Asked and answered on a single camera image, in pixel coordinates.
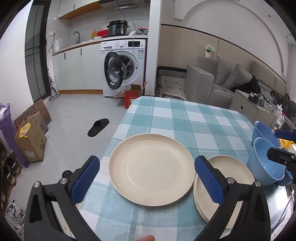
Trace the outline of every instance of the finger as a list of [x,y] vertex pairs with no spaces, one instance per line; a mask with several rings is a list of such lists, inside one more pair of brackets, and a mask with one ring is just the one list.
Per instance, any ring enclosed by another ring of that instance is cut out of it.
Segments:
[[155,241],[155,238],[152,235],[147,235],[143,238],[138,239],[137,241]]

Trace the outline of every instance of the purple bag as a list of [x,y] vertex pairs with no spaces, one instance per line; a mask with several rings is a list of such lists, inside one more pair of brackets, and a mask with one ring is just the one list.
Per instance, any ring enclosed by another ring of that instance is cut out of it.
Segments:
[[15,128],[15,125],[11,119],[9,103],[6,106],[0,103],[0,129],[9,147],[15,153],[18,161],[22,164],[22,166],[28,168],[30,166],[30,162],[15,142],[15,134],[17,133],[17,129]]

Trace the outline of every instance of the plaid tablecloth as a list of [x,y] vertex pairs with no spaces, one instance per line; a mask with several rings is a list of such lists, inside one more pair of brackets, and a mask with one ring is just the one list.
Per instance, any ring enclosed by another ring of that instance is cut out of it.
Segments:
[[[206,222],[195,207],[192,189],[163,207],[144,207],[128,201],[110,181],[108,161],[113,149],[130,136],[156,133],[182,143],[193,159],[224,154],[246,163],[252,148],[252,130],[248,119],[236,111],[157,97],[133,100],[101,159],[100,171],[80,212],[102,241],[133,241],[148,234],[154,235],[156,241],[194,240]],[[285,189],[275,186],[268,191],[273,217],[281,215],[287,204],[287,195],[276,201],[274,194],[279,197],[283,192]]]

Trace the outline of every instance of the sneaker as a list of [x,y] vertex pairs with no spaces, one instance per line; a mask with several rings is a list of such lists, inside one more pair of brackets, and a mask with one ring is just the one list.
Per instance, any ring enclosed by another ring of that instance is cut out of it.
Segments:
[[7,212],[13,221],[16,232],[23,236],[26,211],[12,202],[7,206]]
[[6,164],[14,173],[20,172],[20,166],[16,163],[16,161],[11,156],[6,158]]
[[6,165],[3,166],[3,174],[12,185],[15,183],[15,177]]

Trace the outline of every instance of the beige plate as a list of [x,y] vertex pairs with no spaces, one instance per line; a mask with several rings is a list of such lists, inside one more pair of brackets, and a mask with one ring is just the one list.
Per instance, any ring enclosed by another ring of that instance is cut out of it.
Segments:
[[177,201],[194,181],[194,161],[179,142],[158,134],[140,134],[122,141],[112,152],[113,185],[128,200],[145,206]]
[[[218,155],[213,156],[209,160],[209,163],[214,167],[220,170],[220,172],[226,177],[234,178],[238,183],[243,184],[253,184],[254,177],[250,170],[238,159],[232,156]],[[205,186],[201,182],[198,175],[196,175],[194,184],[193,184],[193,194],[194,202],[197,210],[199,211],[201,217],[209,222],[216,212],[219,204],[214,203],[209,196]],[[231,229],[237,219],[240,208],[242,206],[242,201],[238,202],[233,214],[226,226],[227,229]]]

